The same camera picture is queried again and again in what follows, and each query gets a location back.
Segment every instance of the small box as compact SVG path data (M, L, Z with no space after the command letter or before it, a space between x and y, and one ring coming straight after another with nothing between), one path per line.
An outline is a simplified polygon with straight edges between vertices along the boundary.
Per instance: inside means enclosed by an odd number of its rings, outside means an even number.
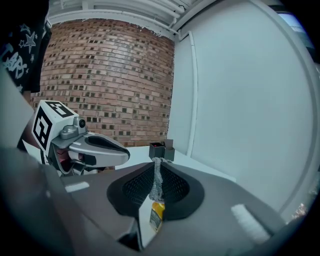
M174 161L175 160L175 148L173 139L164 140L164 152L163 158L166 160Z
M162 158L164 155L164 145L159 142L150 143L149 147L149 157L152 158Z

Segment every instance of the ceiling pipe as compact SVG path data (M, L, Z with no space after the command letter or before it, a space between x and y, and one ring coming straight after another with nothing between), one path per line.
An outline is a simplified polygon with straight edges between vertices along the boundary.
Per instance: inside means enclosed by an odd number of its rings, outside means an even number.
M171 2L170 0L156 0L159 2L164 3L165 5L167 5L168 7L171 7L172 9L174 9L177 13L179 14L183 14L185 12L185 9L182 7L179 7L178 5L175 5L173 2Z
M89 10L89 12L90 13L106 13L106 14L108 14L108 13L109 14L123 14L123 15L127 15L127 16L131 16L131 17L135 17L135 18L139 18L139 19L148 21L148 22L156 24L159 27L164 28L164 29L166 29L166 30L168 30L168 31L170 31L170 32L172 32L174 34L178 34L177 31L175 31L174 29L170 28L169 26L161 23L160 21L157 21L155 19L142 16L140 14L135 14L135 13L132 13L132 12L128 12L128 11L107 10L107 9L91 9L91 10ZM72 15L87 14L87 13L88 13L87 10L75 10L75 11L69 11L69 12L60 13L60 14L57 14L57 15L50 16L50 19L52 21L54 21L54 19L57 19L59 17L72 17ZM88 19L88 18L87 17L85 17L85 18L78 17L77 19ZM72 21L72 20L74 20L74 19L70 18L70 19L66 19L65 21Z
M188 31L184 35L181 35L181 29L178 31L179 41L182 41L185 37L189 35L191 44L191 59L192 59L192 72L193 72L193 100L192 100L192 113L191 113L191 125L190 125L190 135L188 148L186 155L191 157L192 150L194 148L195 134L196 134L196 124L197 124L197 109L198 109L198 67L197 67L197 55L194 37L191 31Z
M216 2L218 0L198 0L195 1L191 6L188 7L188 12L178 20L178 22L173 26L173 29L180 29L185 23L187 23L193 16L199 13L201 10L206 8L208 5Z
M152 2L150 0L134 0L134 1L146 4L146 5L149 5L149 6L152 6L152 7L156 8L156 9L158 9L158 10L161 10L161 11L171 15L172 17L175 17L175 18L179 18L180 17L180 14L178 14L178 13L176 13L176 12L174 12L174 11L172 11L172 10L170 10L170 9L168 9L168 8L158 4L158 3Z
M89 10L88 1L82 1L82 10Z
M170 25L168 26L168 28L171 29L172 26L173 26L174 24L176 24L176 23L177 23L177 18L173 18L173 21L170 23Z

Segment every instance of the label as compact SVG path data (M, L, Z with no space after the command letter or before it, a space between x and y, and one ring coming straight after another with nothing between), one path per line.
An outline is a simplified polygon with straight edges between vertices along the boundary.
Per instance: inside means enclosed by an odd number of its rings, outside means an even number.
M37 143L41 145L42 150L47 154L49 152L49 137L53 124L45 111L40 106L38 108L33 126L33 135Z
M45 101L45 103L62 118L74 116L74 114L59 101Z
M150 225L151 225L151 227L155 231L158 231L158 229L160 228L161 223L162 223L162 220L159 217L159 215L156 213L156 211L151 209L151 215L150 215Z

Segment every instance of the brick wall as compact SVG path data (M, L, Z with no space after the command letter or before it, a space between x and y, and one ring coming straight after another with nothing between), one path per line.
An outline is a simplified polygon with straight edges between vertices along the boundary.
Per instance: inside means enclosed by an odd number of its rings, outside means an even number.
M163 141L169 123L174 42L134 24L104 19L52 27L40 100L57 100L88 128L127 147Z

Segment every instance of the black t-shirt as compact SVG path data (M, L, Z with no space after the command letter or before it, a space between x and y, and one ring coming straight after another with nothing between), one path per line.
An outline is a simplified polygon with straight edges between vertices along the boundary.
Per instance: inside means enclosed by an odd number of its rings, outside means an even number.
M4 27L0 40L0 60L21 93L40 91L41 68L51 38L51 31L45 27L49 5L44 0L38 7L28 15L30 2L12 7L22 14Z

